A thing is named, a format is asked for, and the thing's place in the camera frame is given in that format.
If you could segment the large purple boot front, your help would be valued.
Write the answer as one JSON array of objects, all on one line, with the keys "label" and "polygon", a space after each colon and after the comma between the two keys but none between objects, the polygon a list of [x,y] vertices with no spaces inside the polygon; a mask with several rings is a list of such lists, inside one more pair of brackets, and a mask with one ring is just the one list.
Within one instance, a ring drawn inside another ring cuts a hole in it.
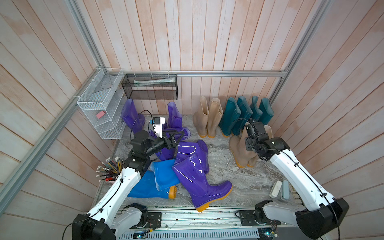
[{"label": "large purple boot front", "polygon": [[196,155],[175,164],[172,166],[172,170],[190,194],[192,203],[199,213],[206,210],[212,202],[226,198],[233,189],[230,181],[210,185],[203,166]]}]

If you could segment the large beige boot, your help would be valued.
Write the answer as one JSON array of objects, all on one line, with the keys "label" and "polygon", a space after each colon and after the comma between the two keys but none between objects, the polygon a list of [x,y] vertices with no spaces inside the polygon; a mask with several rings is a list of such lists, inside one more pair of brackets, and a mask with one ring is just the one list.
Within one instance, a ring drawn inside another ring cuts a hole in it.
[{"label": "large beige boot", "polygon": [[245,138],[248,137],[246,127],[243,128],[241,137],[232,136],[229,141],[229,148],[234,155],[236,165],[239,168],[253,168],[257,162],[257,154],[253,151],[247,151]]}]

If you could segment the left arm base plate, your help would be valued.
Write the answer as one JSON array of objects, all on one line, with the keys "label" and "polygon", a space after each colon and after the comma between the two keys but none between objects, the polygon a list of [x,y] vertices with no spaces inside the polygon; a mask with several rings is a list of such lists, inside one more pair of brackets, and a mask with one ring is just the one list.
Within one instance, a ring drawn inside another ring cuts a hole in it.
[{"label": "left arm base plate", "polygon": [[162,221],[162,213],[161,212],[148,212],[148,207],[138,204],[138,203],[133,203],[128,206],[123,207],[120,210],[120,214],[125,214],[129,208],[136,208],[142,212],[142,216],[140,221],[130,227],[130,229],[143,229],[143,228],[149,228],[149,229],[157,229],[161,227],[161,221]]}]

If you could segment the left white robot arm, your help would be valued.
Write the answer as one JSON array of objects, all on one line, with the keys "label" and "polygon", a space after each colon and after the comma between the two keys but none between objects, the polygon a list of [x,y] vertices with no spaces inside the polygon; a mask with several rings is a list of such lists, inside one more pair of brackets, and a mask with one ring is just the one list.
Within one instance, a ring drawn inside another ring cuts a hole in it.
[{"label": "left white robot arm", "polygon": [[145,224],[144,206],[129,207],[118,215],[118,210],[128,194],[148,170],[150,157],[163,148],[176,148],[184,136],[183,131],[166,131],[152,140],[147,131],[140,131],[131,140],[132,150],[124,162],[116,181],[104,197],[88,211],[79,214],[70,224],[74,240],[116,240],[128,229]]}]

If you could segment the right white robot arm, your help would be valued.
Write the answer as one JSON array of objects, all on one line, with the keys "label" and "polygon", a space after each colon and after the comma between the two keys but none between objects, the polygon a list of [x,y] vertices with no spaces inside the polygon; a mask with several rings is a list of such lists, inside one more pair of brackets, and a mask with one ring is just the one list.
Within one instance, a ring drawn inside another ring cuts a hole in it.
[{"label": "right white robot arm", "polygon": [[285,176],[300,196],[305,209],[286,204],[262,201],[255,206],[255,220],[269,223],[276,220],[298,227],[307,237],[316,240],[330,231],[340,229],[350,206],[326,191],[297,160],[289,145],[280,137],[270,138],[261,122],[246,124],[247,151],[271,162]]}]

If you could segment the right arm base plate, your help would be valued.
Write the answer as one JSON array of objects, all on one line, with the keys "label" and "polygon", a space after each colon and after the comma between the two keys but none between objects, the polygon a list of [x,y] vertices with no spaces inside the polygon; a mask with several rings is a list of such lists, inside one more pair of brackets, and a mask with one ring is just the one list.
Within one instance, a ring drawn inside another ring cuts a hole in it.
[{"label": "right arm base plate", "polygon": [[240,210],[235,212],[235,216],[240,219],[243,227],[281,225],[281,221],[268,219],[260,210]]}]

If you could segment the teal boot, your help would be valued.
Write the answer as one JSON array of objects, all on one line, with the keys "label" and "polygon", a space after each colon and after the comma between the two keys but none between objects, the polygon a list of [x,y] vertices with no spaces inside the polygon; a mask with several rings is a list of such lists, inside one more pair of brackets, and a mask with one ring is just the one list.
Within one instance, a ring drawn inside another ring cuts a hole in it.
[{"label": "teal boot", "polygon": [[240,133],[242,133],[246,122],[250,119],[253,114],[253,111],[251,110],[248,101],[245,97],[240,96],[237,100],[237,105],[241,111],[241,114],[235,122],[234,127],[232,128],[232,133],[235,136],[238,136]]},{"label": "teal boot", "polygon": [[258,122],[260,120],[261,116],[263,115],[263,111],[260,110],[258,105],[257,105],[258,99],[259,98],[257,96],[253,96],[252,102],[250,104],[250,108],[253,112],[250,119],[254,120],[255,122]]},{"label": "teal boot", "polygon": [[241,115],[241,110],[233,97],[228,98],[227,105],[219,123],[219,127],[224,137],[231,135],[232,128]]},{"label": "teal boot", "polygon": [[268,98],[261,99],[259,109],[262,111],[262,115],[259,118],[259,121],[262,122],[263,125],[268,125],[268,123],[274,116],[274,111],[271,107],[271,104]]}]

